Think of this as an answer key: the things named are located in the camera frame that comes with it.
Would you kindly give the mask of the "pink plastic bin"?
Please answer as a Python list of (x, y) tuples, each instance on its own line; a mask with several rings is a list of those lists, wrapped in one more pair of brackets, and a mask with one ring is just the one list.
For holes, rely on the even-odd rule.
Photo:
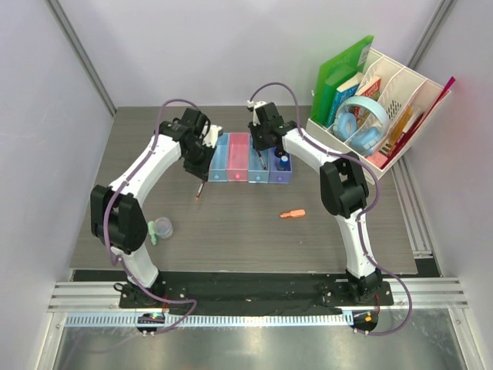
[(250, 134), (231, 133), (227, 156), (228, 181), (247, 182), (249, 169)]

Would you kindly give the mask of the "blue small object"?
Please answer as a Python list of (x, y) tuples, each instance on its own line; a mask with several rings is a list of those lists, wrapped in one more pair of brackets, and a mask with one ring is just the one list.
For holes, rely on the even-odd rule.
[(288, 170), (289, 166), (290, 166), (290, 158), (288, 157), (288, 155), (282, 155), (277, 165), (278, 170), (279, 171)]

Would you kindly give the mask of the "light blue bin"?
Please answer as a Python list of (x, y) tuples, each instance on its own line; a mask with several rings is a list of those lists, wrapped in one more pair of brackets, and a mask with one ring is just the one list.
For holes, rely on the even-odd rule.
[(269, 150), (261, 151), (264, 161), (267, 165), (267, 171), (264, 171), (257, 151), (253, 148), (253, 140), (250, 138), (249, 147), (249, 166), (248, 166), (248, 182), (249, 183), (268, 183), (270, 174)]
[(209, 182), (226, 183), (227, 179), (227, 157), (229, 149), (229, 133), (224, 133), (217, 141), (216, 151), (213, 155)]

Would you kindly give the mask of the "purple plastic bin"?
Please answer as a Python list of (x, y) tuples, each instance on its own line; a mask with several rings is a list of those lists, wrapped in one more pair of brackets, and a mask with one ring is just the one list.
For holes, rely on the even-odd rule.
[(293, 173), (290, 154), (283, 153), (282, 156), (277, 156), (277, 154), (277, 148), (269, 149), (269, 183), (289, 184)]

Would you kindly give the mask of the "light blue front bin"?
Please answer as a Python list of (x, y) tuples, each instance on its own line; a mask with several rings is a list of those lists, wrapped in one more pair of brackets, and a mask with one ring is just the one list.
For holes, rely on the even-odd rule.
[(229, 133), (224, 133), (217, 141), (216, 151), (213, 155), (209, 182), (226, 183), (227, 179), (227, 157), (229, 149)]

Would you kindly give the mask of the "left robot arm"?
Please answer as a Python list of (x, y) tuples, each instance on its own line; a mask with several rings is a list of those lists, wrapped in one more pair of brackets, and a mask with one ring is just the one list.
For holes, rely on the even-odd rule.
[(143, 204), (159, 178), (176, 162), (205, 183), (216, 152), (220, 126), (196, 107), (185, 109), (173, 121), (159, 119), (148, 146), (134, 163), (110, 185), (96, 185), (90, 194), (92, 234), (106, 248), (112, 264), (126, 272), (123, 293), (146, 307), (154, 308), (165, 300), (161, 271), (146, 248), (149, 231)]

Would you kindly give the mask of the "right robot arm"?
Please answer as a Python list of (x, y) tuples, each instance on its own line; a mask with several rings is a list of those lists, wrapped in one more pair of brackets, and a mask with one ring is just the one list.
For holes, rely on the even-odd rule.
[(344, 242), (347, 293), (356, 304), (368, 303), (381, 287), (382, 277), (367, 231), (364, 211), (369, 189), (358, 155), (332, 150), (294, 121), (284, 121), (274, 103), (249, 101), (246, 106), (253, 114), (248, 127), (254, 148), (275, 148), (318, 173), (322, 204), (335, 217)]

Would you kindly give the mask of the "clear paperclip jar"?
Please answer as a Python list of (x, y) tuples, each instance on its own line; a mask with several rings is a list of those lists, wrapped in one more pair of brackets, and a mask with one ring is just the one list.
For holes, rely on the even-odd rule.
[(154, 234), (163, 240), (170, 239), (173, 235), (173, 224), (167, 217), (159, 217), (153, 221)]

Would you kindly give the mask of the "green mini highlighter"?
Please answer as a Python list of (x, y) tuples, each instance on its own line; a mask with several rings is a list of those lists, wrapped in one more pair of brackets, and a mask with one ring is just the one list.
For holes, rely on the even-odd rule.
[(151, 243), (152, 245), (156, 246), (158, 243), (158, 236), (155, 232), (155, 223), (153, 221), (149, 221), (147, 226)]

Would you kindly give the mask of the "green plastic folder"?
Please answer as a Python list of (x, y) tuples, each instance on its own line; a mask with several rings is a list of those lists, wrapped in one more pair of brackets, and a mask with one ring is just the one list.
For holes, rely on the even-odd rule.
[(363, 71), (373, 41), (367, 35), (320, 66), (310, 116), (315, 123), (327, 124), (337, 87)]

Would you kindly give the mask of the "blue spine book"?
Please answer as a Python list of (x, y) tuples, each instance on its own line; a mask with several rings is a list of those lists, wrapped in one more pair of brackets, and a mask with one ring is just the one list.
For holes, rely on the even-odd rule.
[(330, 127), (334, 123), (339, 106), (344, 100), (352, 97), (356, 93), (363, 77), (364, 74), (362, 72), (357, 72), (354, 76), (349, 78), (344, 83), (341, 83), (336, 88), (329, 115), (327, 117), (326, 127)]

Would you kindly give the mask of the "pink eraser block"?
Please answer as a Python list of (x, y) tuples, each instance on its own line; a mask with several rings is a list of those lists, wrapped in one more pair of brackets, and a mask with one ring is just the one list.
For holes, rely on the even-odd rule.
[(380, 169), (384, 169), (388, 162), (388, 157), (381, 152), (375, 152), (367, 157), (367, 160)]

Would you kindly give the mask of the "red cover book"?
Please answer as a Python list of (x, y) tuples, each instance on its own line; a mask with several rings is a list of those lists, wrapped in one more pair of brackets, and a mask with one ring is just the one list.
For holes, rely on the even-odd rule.
[[(363, 96), (377, 101), (380, 97), (381, 90), (381, 77), (373, 76), (362, 85), (358, 91), (356, 91), (355, 96)], [(357, 127), (360, 128), (364, 121), (367, 119), (369, 112), (367, 109), (359, 106), (354, 107), (353, 111), (355, 118), (357, 119)]]

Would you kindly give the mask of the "white desk file organizer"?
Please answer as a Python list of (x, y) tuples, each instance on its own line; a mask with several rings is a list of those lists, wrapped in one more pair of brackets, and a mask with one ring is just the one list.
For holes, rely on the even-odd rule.
[[(378, 102), (387, 110), (387, 114), (392, 120), (392, 125), (389, 128), (388, 135), (378, 143), (374, 153), (381, 152), (388, 157), (392, 147), (388, 143), (389, 136), (406, 108), (411, 106), (412, 114), (403, 130), (404, 133), (418, 116), (431, 107), (444, 87), (375, 49), (370, 49), (363, 73), (365, 74), (364, 82), (367, 82), (373, 76), (381, 77), (381, 94)], [(427, 119), (403, 147), (403, 150), (384, 169), (380, 169), (370, 163), (367, 160), (370, 155), (361, 157), (361, 160), (374, 171), (377, 178), (382, 178), (412, 146), (424, 128), (433, 120), (434, 114), (444, 105), (449, 93), (450, 91), (448, 90), (448, 93), (431, 111)]]

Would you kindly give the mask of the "yellow booklet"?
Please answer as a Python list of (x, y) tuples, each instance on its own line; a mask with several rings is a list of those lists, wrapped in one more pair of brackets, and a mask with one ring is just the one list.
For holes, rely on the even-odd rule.
[(411, 118), (412, 114), (412, 107), (408, 106), (406, 110), (403, 112), (401, 115), (401, 118), (398, 120), (398, 122), (394, 125), (394, 128), (389, 136), (388, 143), (393, 146), (396, 142), (397, 139), (400, 137), (402, 134), (408, 120)]

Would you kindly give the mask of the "red transparent folder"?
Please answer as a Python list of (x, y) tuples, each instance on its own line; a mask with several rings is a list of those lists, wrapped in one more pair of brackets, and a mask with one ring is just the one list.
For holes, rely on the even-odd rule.
[(412, 123), (412, 125), (408, 128), (406, 133), (402, 132), (401, 136), (397, 139), (397, 142), (391, 147), (391, 151), (389, 152), (387, 161), (384, 163), (385, 166), (388, 166), (389, 163), (403, 150), (403, 147), (407, 144), (407, 142), (411, 139), (414, 133), (418, 130), (421, 124), (427, 119), (430, 115), (431, 111), (436, 107), (436, 105), (445, 97), (448, 93), (448, 90), (455, 82), (455, 77), (451, 76), (437, 99), (433, 102), (431, 107), (423, 112), (420, 116), (418, 116)]

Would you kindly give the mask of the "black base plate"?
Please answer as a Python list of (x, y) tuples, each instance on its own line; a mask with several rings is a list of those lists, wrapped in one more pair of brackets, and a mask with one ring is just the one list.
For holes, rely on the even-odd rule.
[(207, 316), (337, 315), (345, 307), (391, 306), (388, 282), (359, 291), (342, 274), (162, 272), (148, 296), (126, 281), (114, 284), (121, 308)]

